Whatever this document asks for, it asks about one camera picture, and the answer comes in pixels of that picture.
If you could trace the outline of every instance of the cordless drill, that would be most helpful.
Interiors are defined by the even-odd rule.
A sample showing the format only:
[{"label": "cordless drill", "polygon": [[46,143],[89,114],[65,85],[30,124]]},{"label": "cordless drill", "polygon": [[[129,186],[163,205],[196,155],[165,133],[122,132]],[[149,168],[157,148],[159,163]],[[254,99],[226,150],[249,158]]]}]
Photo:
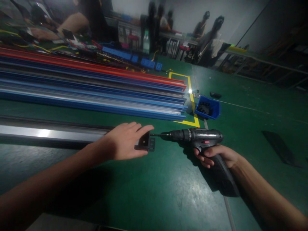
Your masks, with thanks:
[{"label": "cordless drill", "polygon": [[[206,149],[215,146],[223,140],[223,135],[220,131],[215,129],[207,130],[203,128],[174,130],[169,133],[151,135],[165,137],[171,141],[190,142],[194,148],[199,150],[201,155],[204,154]],[[215,180],[221,184],[222,194],[233,197],[239,196],[239,191],[233,176],[231,175],[223,158],[220,155],[215,155],[208,158],[214,161],[214,166],[211,166],[210,169],[214,174]]]}]

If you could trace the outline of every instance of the drill bit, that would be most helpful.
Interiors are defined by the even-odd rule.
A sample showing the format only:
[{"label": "drill bit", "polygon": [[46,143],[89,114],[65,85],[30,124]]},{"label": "drill bit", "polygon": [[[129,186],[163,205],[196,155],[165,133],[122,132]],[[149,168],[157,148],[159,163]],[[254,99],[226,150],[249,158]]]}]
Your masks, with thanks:
[{"label": "drill bit", "polygon": [[169,136],[170,134],[150,134],[150,136]]}]

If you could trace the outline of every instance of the worker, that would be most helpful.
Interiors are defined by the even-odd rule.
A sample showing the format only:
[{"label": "worker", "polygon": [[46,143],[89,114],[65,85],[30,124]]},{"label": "worker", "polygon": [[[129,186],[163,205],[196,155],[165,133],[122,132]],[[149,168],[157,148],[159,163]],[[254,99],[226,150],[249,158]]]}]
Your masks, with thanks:
[{"label": "worker", "polygon": [[[168,18],[167,18],[167,22],[168,22],[168,25],[170,27],[170,30],[172,30],[173,28],[173,19],[172,19],[172,16],[173,16],[173,11],[172,10],[169,10],[168,11]],[[162,47],[163,47],[163,52],[162,52],[162,55],[166,56],[167,55],[167,42],[168,42],[168,38],[161,38],[161,44],[162,44]]]},{"label": "worker", "polygon": [[63,29],[77,33],[85,27],[90,27],[92,39],[109,42],[110,35],[102,11],[101,0],[73,0],[73,3],[78,8],[78,12],[70,15],[62,25],[57,28],[57,33],[39,28],[31,28],[33,36],[37,39],[58,40],[64,38]]},{"label": "worker", "polygon": [[202,20],[197,23],[195,30],[193,31],[193,37],[200,38],[204,35],[206,29],[206,21],[210,17],[210,12],[207,11],[203,14]]},{"label": "worker", "polygon": [[[142,135],[153,129],[152,125],[142,127],[136,122],[121,124],[98,141],[6,192],[0,197],[0,230],[25,230],[64,186],[88,169],[108,160],[147,155],[147,151],[134,147]],[[206,168],[214,165],[208,157],[220,154],[271,226],[278,230],[308,230],[307,217],[263,179],[244,157],[222,145],[207,149],[204,156],[196,149],[194,153]]]},{"label": "worker", "polygon": [[[158,6],[158,10],[157,10],[157,18],[158,20],[160,20],[160,27],[159,30],[163,31],[163,32],[168,32],[171,31],[170,25],[168,24],[167,19],[164,17],[164,7],[163,5],[159,5]],[[167,55],[167,38],[161,38],[160,43],[162,46],[162,55]]]},{"label": "worker", "polygon": [[212,54],[212,47],[210,46],[213,39],[219,39],[221,34],[218,33],[221,29],[222,24],[225,21],[224,16],[219,16],[213,24],[213,27],[211,31],[203,35],[201,38],[197,38],[197,41],[199,42],[198,49],[194,53],[194,57],[192,60],[192,64],[197,64],[199,61],[199,58],[203,55],[205,51],[207,56],[211,56]]},{"label": "worker", "polygon": [[173,19],[172,19],[172,16],[173,16],[173,11],[172,11],[172,10],[169,10],[169,11],[168,11],[167,22],[168,22],[168,25],[170,26],[170,30],[172,30],[172,28],[173,28]]}]

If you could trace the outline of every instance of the workbench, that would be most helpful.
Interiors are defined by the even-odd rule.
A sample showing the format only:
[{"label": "workbench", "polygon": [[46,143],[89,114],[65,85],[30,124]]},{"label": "workbench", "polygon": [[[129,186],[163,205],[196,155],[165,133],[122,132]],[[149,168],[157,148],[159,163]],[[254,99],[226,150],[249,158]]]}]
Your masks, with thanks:
[{"label": "workbench", "polygon": [[[305,169],[282,163],[261,131],[280,134],[297,160],[306,163],[307,96],[233,75],[158,57],[172,73],[157,75],[189,80],[191,91],[222,94],[221,116],[208,127],[224,134],[223,145],[236,150],[293,205],[308,215]],[[187,93],[187,122],[176,123],[65,107],[0,100],[2,115],[116,126],[136,121],[155,133],[200,125]],[[0,145],[0,193],[73,155],[76,150]],[[228,198],[236,230],[261,230],[264,222],[243,194]],[[126,161],[109,161],[74,180],[47,213],[125,230],[231,230],[224,197],[192,148],[156,138],[155,151]]]},{"label": "workbench", "polygon": [[304,74],[306,75],[304,79],[300,80],[299,82],[297,82],[296,84],[292,85],[290,88],[293,88],[293,87],[296,87],[297,85],[299,85],[300,83],[306,81],[308,79],[308,72],[305,71],[305,70],[301,70],[300,68],[303,66],[303,65],[299,65],[299,66],[291,66],[291,65],[288,65],[284,62],[281,62],[279,60],[276,60],[272,57],[266,57],[264,55],[260,55],[260,54],[257,54],[255,52],[252,52],[252,51],[246,51],[246,52],[241,52],[241,51],[238,51],[238,50],[234,50],[232,48],[228,48],[225,53],[227,53],[228,55],[225,57],[225,59],[223,60],[223,62],[219,65],[219,67],[217,68],[217,70],[222,70],[223,66],[225,65],[225,63],[229,60],[229,58],[231,57],[231,55],[234,55],[236,57],[236,59],[233,60],[233,62],[231,64],[228,65],[228,67],[225,69],[225,71],[228,71],[228,69],[235,64],[236,60],[238,59],[238,57],[243,57],[245,60],[243,60],[242,64],[235,70],[235,72],[233,73],[234,75],[238,75],[238,76],[242,76],[242,77],[245,77],[245,78],[248,78],[246,76],[243,76],[240,74],[240,72],[242,71],[242,69],[247,65],[247,63],[250,61],[250,60],[255,60],[257,62],[260,62],[260,63],[264,63],[264,64],[269,64],[271,66],[273,66],[274,68],[272,68],[271,71],[269,71],[267,73],[267,75],[265,76],[258,76],[259,78],[263,79],[264,82],[268,81],[267,78],[272,75],[274,72],[276,72],[279,68],[281,69],[285,69],[287,70],[288,72],[281,76],[278,80],[276,80],[274,82],[274,84],[284,80],[285,78],[287,78],[290,74],[292,73],[301,73],[301,74]]},{"label": "workbench", "polygon": [[160,32],[159,36],[167,38],[167,39],[174,39],[174,40],[179,41],[178,44],[177,44],[177,47],[176,47],[175,59],[177,58],[177,56],[179,54],[180,46],[184,42],[188,42],[188,44],[194,45],[196,47],[199,46],[199,42],[195,38],[187,36],[187,34],[185,34],[185,33],[183,33],[182,35],[177,35],[177,34],[174,34],[172,32]]}]

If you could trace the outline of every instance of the drill handle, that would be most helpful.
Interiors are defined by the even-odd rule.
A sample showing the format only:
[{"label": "drill handle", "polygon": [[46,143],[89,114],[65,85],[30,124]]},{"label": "drill handle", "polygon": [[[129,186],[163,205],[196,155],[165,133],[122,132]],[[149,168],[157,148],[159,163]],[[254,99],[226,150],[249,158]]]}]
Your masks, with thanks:
[{"label": "drill handle", "polygon": [[[199,153],[204,156],[204,152],[211,146],[210,143],[199,143],[193,142],[194,148],[199,150]],[[211,166],[210,171],[212,172],[214,179],[219,183],[224,196],[239,197],[240,192],[234,181],[234,178],[228,169],[225,160],[220,154],[213,157],[207,157],[214,161],[214,166]]]}]

